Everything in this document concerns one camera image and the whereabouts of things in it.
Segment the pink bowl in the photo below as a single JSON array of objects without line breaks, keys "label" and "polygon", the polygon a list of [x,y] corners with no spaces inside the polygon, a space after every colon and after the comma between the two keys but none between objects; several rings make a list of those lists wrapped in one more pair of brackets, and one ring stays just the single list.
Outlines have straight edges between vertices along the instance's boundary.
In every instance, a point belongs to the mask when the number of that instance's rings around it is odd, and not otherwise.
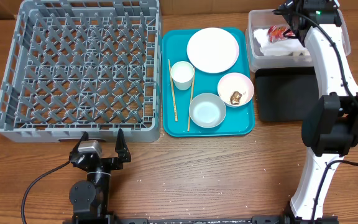
[{"label": "pink bowl", "polygon": [[[239,105],[230,103],[230,97],[234,91],[242,93]],[[249,77],[241,73],[228,73],[218,82],[218,95],[228,107],[238,108],[251,101],[254,95],[254,85]]]}]

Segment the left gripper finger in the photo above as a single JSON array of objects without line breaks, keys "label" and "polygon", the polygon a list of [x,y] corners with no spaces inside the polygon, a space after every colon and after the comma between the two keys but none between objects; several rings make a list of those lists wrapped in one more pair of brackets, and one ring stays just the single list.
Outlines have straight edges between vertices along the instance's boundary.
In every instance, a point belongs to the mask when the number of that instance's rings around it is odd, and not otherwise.
[{"label": "left gripper finger", "polygon": [[114,158],[116,164],[130,162],[132,159],[122,129],[119,129],[117,134],[115,152],[117,153],[117,157]]},{"label": "left gripper finger", "polygon": [[80,145],[81,142],[87,141],[88,139],[89,139],[89,134],[87,132],[84,132],[82,137],[80,138],[80,140],[78,142],[78,146]]}]

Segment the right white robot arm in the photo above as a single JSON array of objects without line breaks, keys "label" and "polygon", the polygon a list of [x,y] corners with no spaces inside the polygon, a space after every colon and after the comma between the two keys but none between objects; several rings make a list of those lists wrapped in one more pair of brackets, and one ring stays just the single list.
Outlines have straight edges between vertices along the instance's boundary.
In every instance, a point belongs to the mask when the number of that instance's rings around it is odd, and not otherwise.
[{"label": "right white robot arm", "polygon": [[301,137],[306,162],[298,188],[280,223],[338,223],[324,217],[323,204],[334,173],[358,144],[358,85],[342,44],[342,20],[337,1],[285,1],[277,9],[311,55],[319,100],[303,120]]}]

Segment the red snack wrapper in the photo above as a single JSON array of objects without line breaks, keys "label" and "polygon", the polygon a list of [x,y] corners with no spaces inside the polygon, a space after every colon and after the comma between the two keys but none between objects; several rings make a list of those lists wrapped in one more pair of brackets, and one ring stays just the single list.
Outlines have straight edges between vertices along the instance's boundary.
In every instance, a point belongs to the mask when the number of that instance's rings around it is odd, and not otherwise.
[{"label": "red snack wrapper", "polygon": [[268,40],[271,43],[295,38],[296,35],[287,26],[274,25],[268,30]]}]

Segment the brown food scrap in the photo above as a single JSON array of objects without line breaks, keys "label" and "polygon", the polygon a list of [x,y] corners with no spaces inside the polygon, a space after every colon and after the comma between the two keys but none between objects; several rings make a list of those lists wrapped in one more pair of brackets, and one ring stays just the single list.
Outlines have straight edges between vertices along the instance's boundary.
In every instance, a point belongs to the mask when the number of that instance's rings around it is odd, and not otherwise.
[{"label": "brown food scrap", "polygon": [[230,97],[230,103],[232,105],[239,105],[241,102],[241,98],[242,98],[242,93],[238,91],[234,91]]}]

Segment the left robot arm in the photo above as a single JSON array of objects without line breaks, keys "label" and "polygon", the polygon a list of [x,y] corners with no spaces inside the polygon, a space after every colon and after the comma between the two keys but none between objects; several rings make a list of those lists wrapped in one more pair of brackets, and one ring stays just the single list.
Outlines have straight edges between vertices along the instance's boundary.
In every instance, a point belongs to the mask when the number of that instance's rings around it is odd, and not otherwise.
[{"label": "left robot arm", "polygon": [[85,132],[69,155],[74,167],[86,172],[86,180],[75,183],[69,199],[73,205],[73,223],[120,223],[118,216],[108,210],[111,172],[123,169],[131,161],[131,154],[119,130],[116,139],[116,157],[101,157],[97,140],[90,140]]}]

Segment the white napkin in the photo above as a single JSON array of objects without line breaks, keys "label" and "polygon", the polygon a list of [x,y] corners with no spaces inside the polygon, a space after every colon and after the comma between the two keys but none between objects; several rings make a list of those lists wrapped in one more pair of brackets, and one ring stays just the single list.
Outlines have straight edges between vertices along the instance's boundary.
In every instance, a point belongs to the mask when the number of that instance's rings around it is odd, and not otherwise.
[{"label": "white napkin", "polygon": [[253,31],[253,36],[259,43],[259,49],[264,56],[310,55],[298,39],[285,39],[272,43],[269,41],[268,29],[256,29]]}]

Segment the white paper cup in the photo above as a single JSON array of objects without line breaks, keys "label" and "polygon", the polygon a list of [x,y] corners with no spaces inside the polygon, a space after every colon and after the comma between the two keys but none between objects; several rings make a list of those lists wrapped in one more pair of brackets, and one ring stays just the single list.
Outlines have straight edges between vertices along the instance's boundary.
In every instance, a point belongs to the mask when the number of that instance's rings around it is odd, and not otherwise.
[{"label": "white paper cup", "polygon": [[195,69],[190,62],[179,61],[171,68],[171,76],[179,90],[190,88],[195,75]]}]

